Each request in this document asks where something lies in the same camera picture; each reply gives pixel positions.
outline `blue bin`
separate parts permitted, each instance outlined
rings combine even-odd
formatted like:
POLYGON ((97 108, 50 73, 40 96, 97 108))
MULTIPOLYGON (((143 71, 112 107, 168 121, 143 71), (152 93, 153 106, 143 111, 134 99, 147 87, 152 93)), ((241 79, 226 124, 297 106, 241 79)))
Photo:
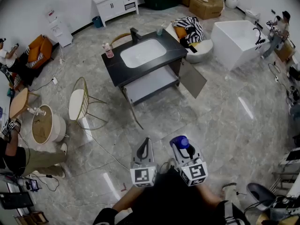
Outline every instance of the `blue bin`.
POLYGON ((94 17, 92 21, 96 28, 101 28, 103 26, 100 16, 94 17))

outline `white freestanding bathtub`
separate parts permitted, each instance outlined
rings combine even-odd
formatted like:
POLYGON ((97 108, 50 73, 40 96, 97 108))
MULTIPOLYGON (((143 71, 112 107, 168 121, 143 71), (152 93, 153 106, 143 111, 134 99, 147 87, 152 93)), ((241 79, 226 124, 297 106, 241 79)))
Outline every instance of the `white freestanding bathtub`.
POLYGON ((216 22, 211 33, 214 45, 214 55, 226 68, 232 70, 239 65, 259 56, 269 43, 268 38, 261 32, 265 41, 255 45, 259 31, 250 21, 216 22))

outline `white sink basin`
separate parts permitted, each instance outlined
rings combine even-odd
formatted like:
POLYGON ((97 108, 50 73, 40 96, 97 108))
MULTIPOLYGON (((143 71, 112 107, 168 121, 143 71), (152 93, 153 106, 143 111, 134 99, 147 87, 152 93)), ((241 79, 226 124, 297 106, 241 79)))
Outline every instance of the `white sink basin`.
POLYGON ((156 39, 149 39, 121 52, 121 58, 128 68, 137 68, 151 60, 159 58, 167 50, 156 39))

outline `toilet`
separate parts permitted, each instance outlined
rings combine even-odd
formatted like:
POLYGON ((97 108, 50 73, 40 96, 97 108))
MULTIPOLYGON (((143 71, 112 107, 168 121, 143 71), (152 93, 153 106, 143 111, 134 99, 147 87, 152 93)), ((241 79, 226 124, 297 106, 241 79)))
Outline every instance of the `toilet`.
POLYGON ((239 4, 239 0, 226 0, 226 7, 234 9, 239 4))
POLYGON ((260 13, 257 13, 251 9, 247 9, 245 11, 245 13, 246 13, 245 20, 248 20, 253 24, 255 24, 255 22, 258 21, 260 15, 261 15, 260 13))

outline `black countertop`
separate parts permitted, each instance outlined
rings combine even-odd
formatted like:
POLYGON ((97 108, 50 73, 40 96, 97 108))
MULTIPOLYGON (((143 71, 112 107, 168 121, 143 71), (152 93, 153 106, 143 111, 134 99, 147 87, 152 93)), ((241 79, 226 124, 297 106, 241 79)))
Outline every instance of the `black countertop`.
POLYGON ((156 32, 152 32, 143 36, 137 44, 152 38, 159 41, 161 45, 165 47, 167 52, 165 55, 149 61, 139 67, 129 68, 125 65, 123 59, 121 58, 122 51, 136 45, 133 44, 132 41, 113 48, 113 58, 108 58, 105 53, 102 54, 102 59, 105 63, 106 69, 116 87, 123 87, 124 85, 158 68, 161 68, 170 62, 185 57, 188 53, 188 51, 164 29, 161 36, 158 36, 156 32))

